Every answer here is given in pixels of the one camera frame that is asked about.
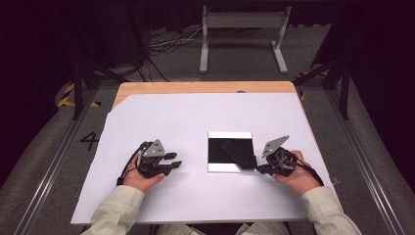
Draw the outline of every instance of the metal rail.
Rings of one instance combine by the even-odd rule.
[[[76,133],[76,130],[79,128],[79,125],[82,123],[83,118],[85,117],[86,112],[88,111],[89,105],[93,101],[97,90],[88,90],[86,94],[86,99],[83,107],[85,107],[82,112],[79,114],[79,117],[74,120],[64,137],[64,140],[61,143],[57,153],[55,154],[54,159],[49,165],[48,170],[45,173],[45,176],[40,181],[39,186],[37,187],[34,196],[31,199],[29,206],[27,207],[18,227],[15,230],[15,235],[28,234],[31,226],[34,223],[37,215],[39,214],[42,206],[48,197],[48,194],[58,176],[58,173],[62,167],[62,164],[67,157],[67,152],[69,150],[70,143]]]
[[[393,209],[392,205],[390,204],[385,191],[379,182],[378,178],[376,177],[372,166],[370,166],[368,162],[368,158],[364,153],[361,145],[357,141],[357,137],[351,127],[350,123],[345,120],[342,116],[341,111],[339,110],[339,99],[333,90],[326,90],[325,91],[328,100],[330,101],[333,110],[336,113],[336,117],[342,124],[342,127],[347,135],[349,143],[351,144],[354,150],[354,159],[363,175],[364,180],[372,194],[372,197],[378,206],[378,209],[381,213],[382,218],[385,221],[387,228],[389,229],[391,234],[405,234],[402,229],[402,226],[399,223]]]

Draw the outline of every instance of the forearm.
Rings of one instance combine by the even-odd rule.
[[[308,208],[308,218],[317,234],[361,234],[344,214],[342,206],[328,187],[317,187],[301,195]]]
[[[94,211],[92,226],[84,235],[126,234],[138,217],[144,193],[125,185],[114,191]]]

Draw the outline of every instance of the black cable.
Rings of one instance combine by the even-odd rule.
[[[301,159],[299,159],[299,158],[297,158],[297,157],[296,157],[296,159],[297,159],[298,161],[300,161],[300,163],[302,163],[303,165],[305,165],[305,162],[303,162]]]
[[[138,149],[134,152],[134,154],[131,155],[130,159],[128,160],[127,164],[125,165],[124,169],[122,170],[122,174],[121,176],[116,180],[116,185],[121,185],[122,182],[124,181],[124,177],[125,175],[132,169],[127,170],[128,167],[130,166],[132,160],[134,159],[134,157],[138,154],[138,152],[140,152],[142,149],[144,149],[144,147],[146,147],[149,144],[149,142],[144,142],[140,145],[140,147],[138,147]]]
[[[318,175],[318,173],[315,171],[315,169],[311,168],[310,166],[306,165],[306,164],[296,164],[299,167],[305,169],[306,171],[308,171],[308,173],[311,174],[311,176],[313,176],[315,178],[315,180],[317,180],[317,182],[320,184],[320,186],[324,186],[323,180],[321,180],[320,175]]]
[[[133,73],[135,73],[136,71],[138,71],[140,69],[140,67],[143,65],[143,63],[141,63],[138,66],[135,66],[134,68],[130,69],[130,70],[126,70],[126,71],[122,71],[120,73],[116,73],[117,75],[121,76],[121,77],[126,77],[128,75],[132,75]],[[96,74],[98,75],[100,78],[110,78],[106,75],[103,74]]]
[[[156,35],[156,36],[150,37],[150,42],[152,43],[152,45],[156,45],[156,44],[159,44],[159,43],[164,43],[165,41],[166,41],[166,39],[163,35]]]
[[[176,35],[178,35],[179,33],[175,33],[175,34],[173,34],[173,35],[171,35],[170,36],[170,38],[168,38],[168,39],[165,39],[165,37],[164,36],[162,36],[162,34],[161,35],[157,35],[156,37],[162,37],[163,38],[163,41],[158,41],[157,40],[157,42],[156,43],[153,43],[152,45],[150,45],[150,47],[156,47],[156,46],[161,46],[161,45],[158,45],[158,44],[171,44],[171,43],[176,43],[178,40],[182,40],[183,38],[185,38],[185,37],[189,37],[190,35],[192,35],[192,34],[194,34],[195,32],[182,32],[182,33],[180,33],[180,36],[179,37],[177,37],[177,38],[174,38]]]
[[[147,80],[146,80],[146,76],[143,74],[143,72],[141,71],[141,68],[138,70],[138,73],[140,74],[140,76],[141,76],[141,79],[143,79],[143,81],[144,82],[146,82]]]
[[[146,60],[146,67],[147,67],[147,70],[149,71],[150,81],[153,81],[153,79],[152,79],[152,70],[149,67],[149,60]]]
[[[159,47],[157,46],[157,44],[151,45],[150,51],[157,52],[157,54],[152,54],[151,56],[158,56],[161,53],[170,54],[174,52],[175,50],[177,50],[178,48],[180,48],[181,46],[188,45],[194,42],[196,39],[193,39],[191,37],[198,38],[200,34],[201,34],[201,30],[198,29],[197,32],[181,33],[179,37],[174,38],[176,35],[178,35],[178,33],[176,33],[172,35],[168,40],[165,40],[165,42],[158,43],[158,44],[163,44],[163,45],[160,45],[160,47],[162,47],[160,50],[153,48],[153,47]]]
[[[156,70],[159,72],[159,74],[161,75],[161,77],[166,80],[166,81],[170,81],[169,79],[165,78],[165,76],[161,73],[161,71],[159,70],[159,68],[156,66],[156,64],[152,61],[152,59],[148,58],[148,60],[150,61],[150,63],[153,64],[153,66],[156,68]]]

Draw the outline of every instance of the white table surface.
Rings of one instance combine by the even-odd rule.
[[[290,135],[283,147],[301,150],[336,195],[295,92],[131,95],[107,116],[71,223],[90,223],[132,153],[156,139],[183,163],[147,193],[137,222],[307,218],[300,197],[267,174],[208,172],[209,131],[250,132],[259,165],[267,141]]]

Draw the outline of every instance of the number 4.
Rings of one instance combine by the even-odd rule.
[[[92,149],[92,145],[94,144],[94,142],[100,141],[100,139],[95,139],[96,136],[97,136],[97,133],[91,132],[87,136],[85,136],[82,139],[80,139],[79,142],[87,142],[87,143],[89,142],[89,147],[88,147],[88,151],[89,151],[89,150]]]

